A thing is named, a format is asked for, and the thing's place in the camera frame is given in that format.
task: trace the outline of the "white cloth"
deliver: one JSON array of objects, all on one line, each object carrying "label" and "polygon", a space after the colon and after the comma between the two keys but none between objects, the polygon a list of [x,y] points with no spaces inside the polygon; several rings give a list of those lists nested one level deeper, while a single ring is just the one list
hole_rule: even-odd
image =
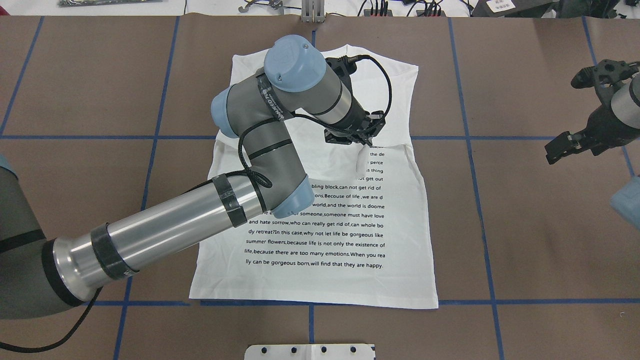
[{"label": "white cloth", "polygon": [[[408,131],[418,68],[349,45],[323,54],[367,53],[383,65],[393,86],[392,109],[373,139],[376,147],[328,145],[321,126],[287,120],[312,179],[314,205],[282,219],[289,224],[260,215],[201,242],[189,297],[438,307],[427,196]],[[251,76],[264,55],[235,56],[232,82]],[[352,85],[366,110],[386,107],[386,81],[370,61],[358,62]],[[241,168],[237,140],[221,133],[216,139],[209,177]]]}]

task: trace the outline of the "white bracket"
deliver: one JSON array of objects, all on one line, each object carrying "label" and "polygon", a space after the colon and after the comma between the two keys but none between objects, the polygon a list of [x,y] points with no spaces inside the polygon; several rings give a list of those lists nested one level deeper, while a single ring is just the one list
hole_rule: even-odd
[{"label": "white bracket", "polygon": [[252,345],[244,360],[376,360],[371,344]]},{"label": "white bracket", "polygon": [[302,0],[302,22],[324,22],[324,0]]}]

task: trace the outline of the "folded cloth flap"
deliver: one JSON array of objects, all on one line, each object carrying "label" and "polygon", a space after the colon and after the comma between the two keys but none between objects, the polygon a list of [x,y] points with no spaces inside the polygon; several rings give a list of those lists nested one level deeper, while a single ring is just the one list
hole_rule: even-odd
[{"label": "folded cloth flap", "polygon": [[[233,85],[253,75],[263,66],[266,54],[267,50],[244,56],[235,55],[230,84]],[[325,58],[358,54],[370,54],[378,60],[387,71],[392,84],[393,101],[387,116],[387,124],[373,139],[373,144],[380,147],[395,145],[411,147],[409,111],[418,66],[395,61],[350,45],[323,52]],[[388,102],[387,82],[384,75],[373,62],[368,60],[358,62],[357,67],[358,70],[351,75],[354,97],[369,112],[384,110]],[[290,110],[305,113],[298,109]],[[324,142],[323,127],[307,119],[291,119],[287,120],[286,124],[309,178],[333,181],[364,176],[369,157],[368,147],[355,143],[327,144]],[[222,132],[218,132],[216,139],[229,146],[237,147],[238,140],[231,139]]]}]

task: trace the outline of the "brown table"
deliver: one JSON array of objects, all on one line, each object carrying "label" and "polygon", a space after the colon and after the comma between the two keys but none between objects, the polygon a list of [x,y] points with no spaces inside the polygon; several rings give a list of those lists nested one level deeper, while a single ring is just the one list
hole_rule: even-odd
[{"label": "brown table", "polygon": [[[543,148],[598,106],[570,86],[581,67],[640,60],[640,20],[0,17],[0,152],[45,234],[202,181],[232,55],[289,33],[420,66],[410,132],[440,309],[189,300],[191,247],[105,287],[62,347],[0,358],[242,359],[310,341],[375,343],[382,360],[640,358],[640,233],[608,205],[640,142],[554,166]],[[52,343],[82,311],[0,321],[0,341]]]}]

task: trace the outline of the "blue joint cap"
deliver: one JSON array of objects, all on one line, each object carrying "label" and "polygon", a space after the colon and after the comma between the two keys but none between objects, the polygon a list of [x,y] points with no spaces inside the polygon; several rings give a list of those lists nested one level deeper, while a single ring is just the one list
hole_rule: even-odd
[{"label": "blue joint cap", "polygon": [[299,213],[311,206],[315,199],[314,191],[311,190],[309,175],[305,176],[300,185],[275,209],[271,212],[276,218],[285,218]]},{"label": "blue joint cap", "polygon": [[282,91],[301,92],[316,86],[326,72],[324,56],[300,35],[278,39],[264,58],[264,73]]},{"label": "blue joint cap", "polygon": [[15,171],[13,171],[13,168],[9,164],[9,160],[7,160],[2,154],[0,154],[0,168],[5,168],[9,170],[13,175],[18,177],[18,174],[16,174]]},{"label": "blue joint cap", "polygon": [[611,207],[640,230],[640,177],[634,176],[611,197]]},{"label": "blue joint cap", "polygon": [[216,123],[224,135],[235,139],[238,136],[231,128],[231,124],[229,124],[229,117],[227,116],[227,98],[229,97],[229,90],[231,90],[231,86],[213,98],[213,101],[211,101],[211,116],[213,117],[213,122]]}]

